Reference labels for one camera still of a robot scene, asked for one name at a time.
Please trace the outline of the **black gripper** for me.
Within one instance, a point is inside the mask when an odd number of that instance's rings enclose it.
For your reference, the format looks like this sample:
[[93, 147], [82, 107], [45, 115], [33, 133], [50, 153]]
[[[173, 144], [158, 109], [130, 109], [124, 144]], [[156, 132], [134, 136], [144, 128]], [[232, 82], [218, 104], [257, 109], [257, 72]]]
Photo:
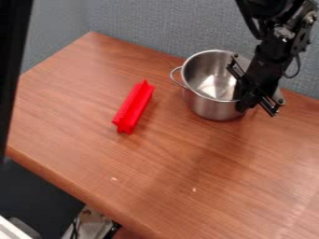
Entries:
[[233, 99], [237, 112], [244, 113], [249, 108], [260, 105], [270, 117], [278, 113], [280, 106], [285, 103], [278, 93], [278, 79], [282, 77], [280, 66], [262, 62], [253, 57], [246, 69], [238, 63], [238, 55], [234, 53], [226, 64], [226, 70], [234, 77]]

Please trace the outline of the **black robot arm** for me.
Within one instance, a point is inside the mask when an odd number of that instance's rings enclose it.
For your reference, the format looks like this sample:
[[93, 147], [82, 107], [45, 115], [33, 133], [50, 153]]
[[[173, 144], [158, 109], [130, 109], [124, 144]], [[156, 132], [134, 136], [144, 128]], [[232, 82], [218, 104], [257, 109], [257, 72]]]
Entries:
[[253, 37], [260, 41], [254, 47], [248, 68], [242, 69], [237, 55], [226, 65], [236, 79], [234, 110], [244, 113], [260, 105], [273, 117], [285, 104], [278, 91], [281, 77], [292, 61], [300, 65], [298, 54], [310, 43], [309, 32], [317, 21], [319, 3], [314, 0], [234, 0], [244, 22]]

